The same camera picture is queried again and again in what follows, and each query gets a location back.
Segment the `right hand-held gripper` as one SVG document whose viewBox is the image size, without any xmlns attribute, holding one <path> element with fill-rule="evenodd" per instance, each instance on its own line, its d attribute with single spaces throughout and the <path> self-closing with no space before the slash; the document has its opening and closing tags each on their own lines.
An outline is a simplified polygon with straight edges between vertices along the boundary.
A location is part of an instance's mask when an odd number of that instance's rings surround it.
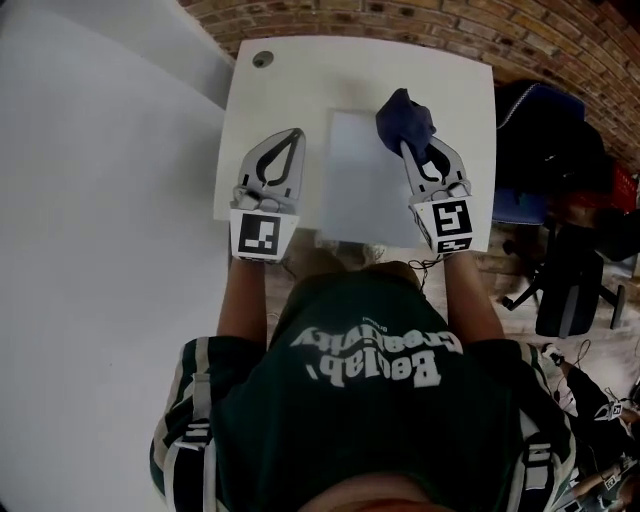
<svg viewBox="0 0 640 512">
<path fill-rule="evenodd" d="M 409 208 L 431 252 L 446 255 L 468 251 L 474 235 L 472 195 L 461 156 L 441 139 L 432 137 L 430 162 L 440 173 L 443 187 L 427 190 L 435 184 L 435 178 L 425 174 L 405 141 L 400 142 L 400 151 L 414 194 Z"/>
</svg>

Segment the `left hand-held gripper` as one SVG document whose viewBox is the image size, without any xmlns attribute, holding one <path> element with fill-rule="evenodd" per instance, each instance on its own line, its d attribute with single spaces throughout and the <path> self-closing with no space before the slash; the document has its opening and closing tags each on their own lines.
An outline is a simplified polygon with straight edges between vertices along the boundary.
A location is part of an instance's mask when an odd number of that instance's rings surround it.
<svg viewBox="0 0 640 512">
<path fill-rule="evenodd" d="M 300 220 L 296 200 L 305 151 L 303 130 L 291 128 L 267 137 L 245 155 L 229 211 L 233 258 L 266 263 L 283 259 Z M 280 175 L 268 178 L 267 168 L 282 153 Z"/>
</svg>

